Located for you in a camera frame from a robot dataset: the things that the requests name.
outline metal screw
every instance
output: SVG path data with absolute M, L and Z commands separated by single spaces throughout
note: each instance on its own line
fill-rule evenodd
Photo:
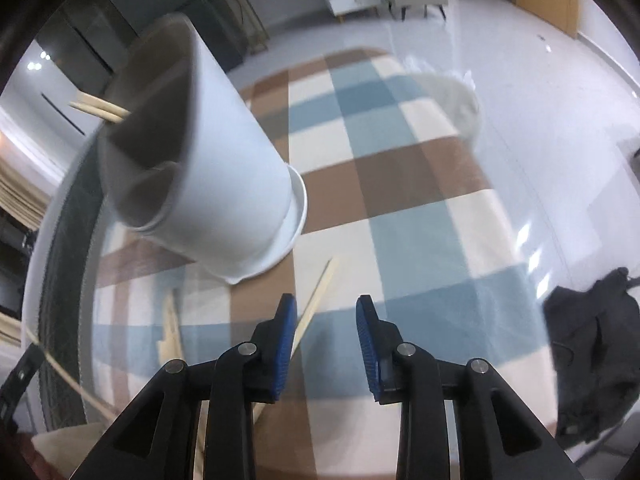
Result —
M 258 347 L 253 343 L 242 343 L 238 347 L 238 353 L 240 355 L 253 355 L 257 349 Z
M 413 346 L 411 343 L 400 343 L 397 350 L 400 355 L 404 355 L 407 357 L 415 354 L 415 346 Z
M 164 365 L 164 371 L 170 374 L 178 374 L 184 368 L 184 361 L 182 359 L 171 359 Z
M 471 369 L 479 374 L 485 374 L 489 371 L 489 363 L 484 359 L 474 359 L 471 361 Z

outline wooden stick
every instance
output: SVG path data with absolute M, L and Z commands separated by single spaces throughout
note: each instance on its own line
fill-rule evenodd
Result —
M 162 304 L 162 340 L 156 342 L 160 366 L 164 366 L 171 359 L 182 359 L 184 351 L 180 341 L 180 323 L 175 309 L 175 291 L 170 290 Z
M 75 391 L 78 395 L 80 395 L 80 397 L 86 400 L 86 402 L 90 406 L 95 408 L 109 422 L 113 422 L 114 420 L 116 420 L 115 410 L 111 406 L 109 406 L 103 400 L 97 399 L 96 397 L 92 396 L 92 394 L 90 394 L 82 386 L 80 386 L 80 384 L 78 384 L 76 380 L 71 375 L 69 375 L 69 373 L 58 363 L 58 361 L 56 361 L 53 356 L 42 347 L 42 345 L 38 341 L 38 338 L 33 335 L 31 330 L 26 328 L 26 333 L 27 337 L 40 347 L 44 354 L 44 358 L 47 360 L 47 363 L 51 365 L 51 367 L 58 373 L 60 377 L 62 377 L 63 381 L 65 381 L 65 383 L 68 384 L 73 391 Z
M 337 268 L 337 266 L 338 266 L 337 258 L 331 258 L 327 262 L 327 264 L 324 266 L 324 270 L 322 271 L 320 280 L 318 281 L 316 288 L 311 294 L 311 298 L 309 298 L 309 302 L 306 304 L 305 310 L 302 313 L 302 316 L 300 317 L 300 321 L 298 322 L 298 325 L 296 326 L 296 331 L 293 335 L 293 345 L 291 346 L 292 357 L 295 351 L 298 349 L 298 345 L 300 345 L 300 340 L 302 339 L 302 336 L 305 335 L 306 329 L 308 328 L 309 323 L 311 323 L 311 320 L 313 319 L 313 316 L 316 313 L 316 310 L 318 310 L 320 301 L 322 300 L 322 297 L 326 293 L 326 290 L 328 289 L 329 284 L 331 283 L 331 280 L 334 277 L 335 269 Z M 255 424 L 255 421 L 258 420 L 258 417 L 262 413 L 262 410 L 264 409 L 264 407 L 265 407 L 265 404 L 261 402 L 256 402 L 254 404 L 254 424 Z
M 105 112 L 109 112 L 110 114 L 117 115 L 118 117 L 125 118 L 129 115 L 129 111 L 124 108 L 119 107 L 113 103 L 105 101 L 104 99 L 100 99 L 95 95 L 85 94 L 84 92 L 78 92 L 78 101 L 89 106 L 94 106 L 96 108 L 100 108 L 100 110 L 104 110 Z
M 0 335 L 20 346 L 20 321 L 0 312 Z
M 109 121 L 110 123 L 119 123 L 122 120 L 122 117 L 117 116 L 116 114 L 112 114 L 110 112 L 105 112 L 100 108 L 96 108 L 95 106 L 87 105 L 84 103 L 70 102 L 69 106 L 75 108 L 76 110 L 80 110 L 89 115 L 94 115 L 96 117 L 100 117 L 105 121 Z

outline white paper cup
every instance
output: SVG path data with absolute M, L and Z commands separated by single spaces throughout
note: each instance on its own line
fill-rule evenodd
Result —
M 157 22 L 107 99 L 131 112 L 99 141 L 102 186 L 120 219 L 229 283 L 266 270 L 256 259 L 273 253 L 292 216 L 290 168 L 191 22 Z

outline wall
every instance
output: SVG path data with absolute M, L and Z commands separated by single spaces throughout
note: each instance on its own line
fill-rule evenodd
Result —
M 76 100 L 78 89 L 52 60 L 41 59 L 41 52 L 35 41 L 31 43 L 0 95 L 0 107 L 54 165 L 66 170 L 100 120 L 68 106 L 69 101 Z M 28 62 L 39 62 L 42 68 L 28 70 Z M 43 94 L 85 136 L 52 108 Z
M 640 63 L 625 38 L 593 0 L 579 1 L 578 34 L 596 44 L 640 83 Z

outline cabinet drawer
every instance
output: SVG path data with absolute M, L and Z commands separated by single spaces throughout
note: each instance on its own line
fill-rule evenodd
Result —
M 367 9 L 379 3 L 380 0 L 329 0 L 329 5 L 331 5 L 331 11 L 334 16 L 340 16 L 341 14 L 347 14 L 355 10 Z

